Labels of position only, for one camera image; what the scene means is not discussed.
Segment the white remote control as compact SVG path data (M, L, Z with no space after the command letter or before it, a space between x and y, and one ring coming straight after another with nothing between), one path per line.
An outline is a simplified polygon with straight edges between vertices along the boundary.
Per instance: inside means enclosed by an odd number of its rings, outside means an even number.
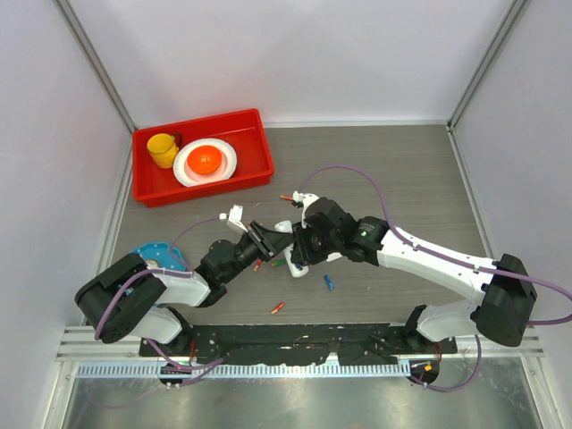
M292 233L292 223L291 221L281 221L274 226L275 230L279 232L289 232ZM303 265L297 265L292 262L294 244L291 243L283 250L284 259L286 265L290 270L290 274L293 278L300 278L308 274L309 268Z

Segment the white battery cover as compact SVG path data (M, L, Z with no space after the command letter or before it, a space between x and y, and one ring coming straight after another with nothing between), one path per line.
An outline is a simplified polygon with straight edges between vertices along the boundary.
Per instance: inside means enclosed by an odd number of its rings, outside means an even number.
M341 254L341 253L339 253L339 252L333 252L333 253L331 253L331 254L326 258L326 261L327 261L327 262L333 262L333 261L335 261L335 260L337 260L337 259L339 259L339 258L341 258L341 257L342 257L342 254Z

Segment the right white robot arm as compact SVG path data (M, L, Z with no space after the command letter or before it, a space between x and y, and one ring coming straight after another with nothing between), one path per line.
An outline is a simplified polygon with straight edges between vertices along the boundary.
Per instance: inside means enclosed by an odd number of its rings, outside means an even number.
M293 236L284 251L293 276L345 257L412 273L461 296L459 302L414 308L403 332L411 351L422 353L435 342L469 334L506 347L520 345L537 293L517 257L503 255L494 261L465 255L392 228L380 218L355 219L333 200L314 194L298 194L293 203L302 210L301 221L275 225Z

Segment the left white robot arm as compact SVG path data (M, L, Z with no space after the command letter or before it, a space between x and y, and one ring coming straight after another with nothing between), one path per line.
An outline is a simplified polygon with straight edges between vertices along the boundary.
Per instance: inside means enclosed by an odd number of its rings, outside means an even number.
M178 357L189 349L190 335L169 306L211 307L229 282L255 262L276 257L293 240L289 221L274 230L253 221L238 242L215 241L198 267L185 272L147 265L129 253L82 286L74 301L97 340L110 344L132 334L157 341Z

